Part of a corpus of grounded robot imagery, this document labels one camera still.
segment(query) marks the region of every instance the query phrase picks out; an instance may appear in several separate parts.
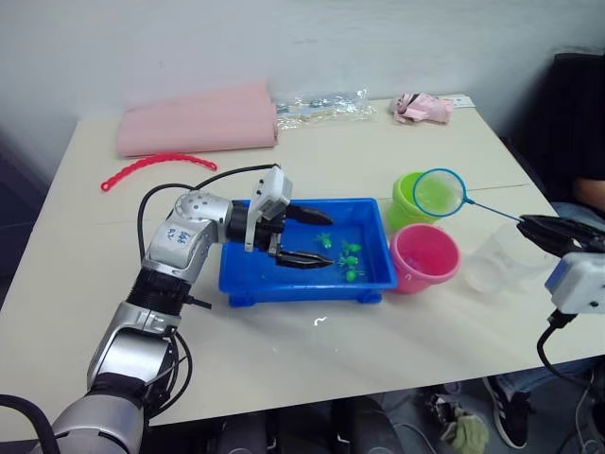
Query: blue plastic tray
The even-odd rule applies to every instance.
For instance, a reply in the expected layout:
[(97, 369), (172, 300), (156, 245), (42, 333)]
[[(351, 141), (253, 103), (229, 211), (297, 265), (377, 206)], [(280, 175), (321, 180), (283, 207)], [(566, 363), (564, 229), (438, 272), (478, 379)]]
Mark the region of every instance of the blue plastic tray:
[[(278, 267), (266, 253), (246, 253), (241, 243), (223, 245), (218, 288), (229, 293), (231, 306), (253, 306), (268, 301), (357, 300), (380, 303), (382, 291), (397, 285), (389, 248), (374, 199), (320, 199), (292, 201), (312, 206), (334, 220), (331, 226), (301, 224), (288, 219), (282, 235), (286, 251), (314, 251), (335, 264), (321, 269)], [(330, 234), (332, 248), (324, 250), (319, 234)], [(358, 268), (365, 272), (355, 282), (345, 279), (346, 267), (338, 264), (342, 242), (360, 244)]]

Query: person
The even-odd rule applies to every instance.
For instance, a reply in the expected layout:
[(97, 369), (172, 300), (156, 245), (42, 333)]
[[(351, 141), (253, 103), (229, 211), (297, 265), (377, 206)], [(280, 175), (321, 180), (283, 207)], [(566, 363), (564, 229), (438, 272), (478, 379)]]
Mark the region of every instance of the person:
[[(560, 217), (605, 235), (605, 56), (557, 55), (511, 142), (512, 154)], [(579, 375), (597, 361), (586, 358), (556, 367)], [(493, 401), (494, 424), (507, 445), (521, 449), (527, 444), (530, 394), (556, 378), (538, 368), (483, 379)]]

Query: pink cloth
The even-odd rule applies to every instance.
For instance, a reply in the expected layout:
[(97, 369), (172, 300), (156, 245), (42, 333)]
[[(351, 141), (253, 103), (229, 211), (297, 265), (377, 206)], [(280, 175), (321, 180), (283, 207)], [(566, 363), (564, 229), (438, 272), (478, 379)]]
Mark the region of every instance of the pink cloth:
[(393, 112), (393, 117), (401, 123), (407, 123), (410, 120), (432, 120), (447, 123), (454, 111), (454, 101), (437, 99), (426, 93), (417, 95), (404, 93), (401, 97), (391, 101), (390, 110)]
[(125, 157), (273, 147), (275, 106), (262, 82), (154, 102), (124, 114), (115, 142)]

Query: red toy chain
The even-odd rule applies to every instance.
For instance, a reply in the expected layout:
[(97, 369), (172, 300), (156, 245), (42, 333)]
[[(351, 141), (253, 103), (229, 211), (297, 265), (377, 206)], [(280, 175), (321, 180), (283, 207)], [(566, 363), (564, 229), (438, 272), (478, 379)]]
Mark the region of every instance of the red toy chain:
[(153, 156), (148, 156), (147, 158), (139, 159), (136, 163), (133, 163), (129, 166), (124, 167), (122, 170), (117, 172), (107, 181), (101, 183), (101, 190), (103, 192), (107, 192), (112, 187), (114, 187), (120, 180), (128, 177), (133, 171), (138, 170), (139, 168), (143, 168), (145, 166), (150, 166), (152, 164), (165, 163), (166, 161), (189, 161), (194, 164), (202, 164), (210, 168), (211, 170), (217, 170), (218, 166), (212, 161), (206, 161), (205, 159), (200, 159), (195, 156), (191, 156), (190, 154), (183, 153), (160, 153), (154, 154)]

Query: clear plastic cup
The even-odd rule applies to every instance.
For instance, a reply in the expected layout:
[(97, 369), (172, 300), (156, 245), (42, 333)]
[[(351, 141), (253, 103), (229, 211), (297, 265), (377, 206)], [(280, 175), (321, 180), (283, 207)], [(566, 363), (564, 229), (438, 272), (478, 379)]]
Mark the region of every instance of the clear plastic cup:
[(462, 274), (474, 289), (493, 293), (515, 282), (532, 279), (552, 269), (557, 258), (546, 253), (517, 230), (502, 225), (462, 263)]

